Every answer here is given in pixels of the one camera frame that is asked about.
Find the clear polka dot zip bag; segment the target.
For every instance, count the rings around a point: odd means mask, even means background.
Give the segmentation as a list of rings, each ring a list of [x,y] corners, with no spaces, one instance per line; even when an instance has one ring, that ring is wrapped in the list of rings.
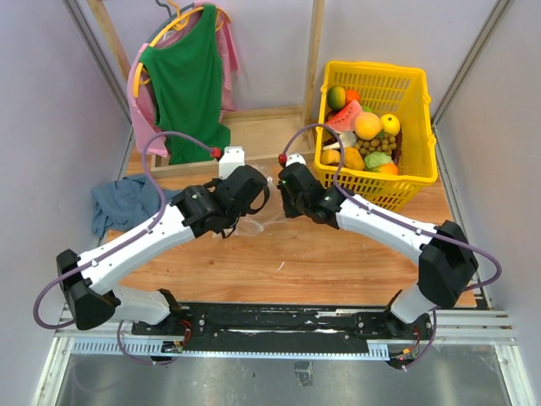
[[[266,176],[270,191],[269,199],[258,213],[247,215],[239,220],[236,231],[233,233],[234,236],[255,237],[263,233],[270,225],[287,221],[282,206],[281,192],[277,188],[277,178],[266,172],[263,174]]]

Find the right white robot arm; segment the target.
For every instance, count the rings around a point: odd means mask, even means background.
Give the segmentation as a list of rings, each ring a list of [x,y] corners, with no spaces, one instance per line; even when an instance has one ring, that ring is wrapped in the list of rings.
[[[300,162],[278,174],[287,217],[358,233],[405,255],[418,267],[418,280],[399,291],[385,307],[382,323],[393,338],[407,337],[435,308],[451,309],[478,269],[461,227],[418,222],[371,205],[360,195],[336,186],[324,188]]]

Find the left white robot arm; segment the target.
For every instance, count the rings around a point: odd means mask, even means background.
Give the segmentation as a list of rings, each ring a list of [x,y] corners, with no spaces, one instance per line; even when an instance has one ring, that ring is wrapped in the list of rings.
[[[139,291],[119,281],[171,248],[208,232],[224,236],[234,230],[241,217],[257,213],[252,204],[260,195],[270,196],[267,179],[242,165],[224,179],[182,189],[164,211],[101,247],[80,255],[61,252],[57,272],[74,324],[86,331],[124,319],[143,321],[165,335],[174,333],[181,314],[168,291]]]

